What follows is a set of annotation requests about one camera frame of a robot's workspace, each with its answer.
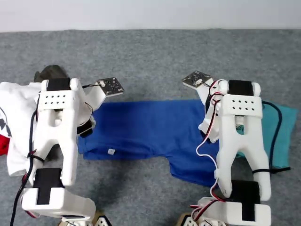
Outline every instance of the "red fabric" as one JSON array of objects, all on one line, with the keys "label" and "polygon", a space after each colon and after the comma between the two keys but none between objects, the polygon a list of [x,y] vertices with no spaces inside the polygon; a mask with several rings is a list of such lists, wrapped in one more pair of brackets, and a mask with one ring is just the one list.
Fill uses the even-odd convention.
[{"label": "red fabric", "polygon": [[9,138],[0,135],[0,155],[8,154]]}]

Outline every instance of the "blue t-shirt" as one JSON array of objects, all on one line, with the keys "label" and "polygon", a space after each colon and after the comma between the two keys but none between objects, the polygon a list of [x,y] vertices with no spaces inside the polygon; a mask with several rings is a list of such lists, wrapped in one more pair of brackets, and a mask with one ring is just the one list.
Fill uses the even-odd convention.
[{"label": "blue t-shirt", "polygon": [[[297,111],[281,106],[283,123],[276,142],[274,164],[288,165],[290,133]],[[269,153],[278,122],[277,112],[270,106],[263,109],[263,137]],[[87,138],[79,138],[79,152],[85,159],[145,159],[164,156],[169,160],[174,177],[211,186],[214,164],[209,158],[196,155],[203,140],[198,125],[205,117],[200,100],[167,100],[104,103],[93,113],[96,128]],[[115,153],[108,154],[109,149]],[[205,143],[199,153],[216,158],[219,143]]]}]

